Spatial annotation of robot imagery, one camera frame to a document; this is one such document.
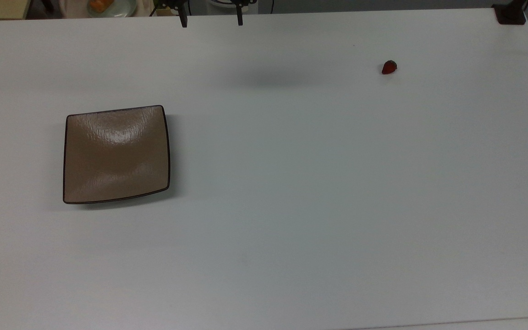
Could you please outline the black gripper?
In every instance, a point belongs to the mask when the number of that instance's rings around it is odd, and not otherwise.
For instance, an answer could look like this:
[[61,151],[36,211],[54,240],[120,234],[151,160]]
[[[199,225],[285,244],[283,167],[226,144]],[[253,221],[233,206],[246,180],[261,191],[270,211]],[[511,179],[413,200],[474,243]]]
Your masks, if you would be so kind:
[[[179,10],[179,19],[183,28],[188,27],[188,15],[186,9],[183,7],[185,4],[191,2],[190,0],[157,0],[156,6],[160,8],[171,8]],[[243,9],[248,8],[251,5],[257,4],[257,0],[207,0],[207,3],[213,6],[222,8],[236,8],[237,24],[243,25]]]

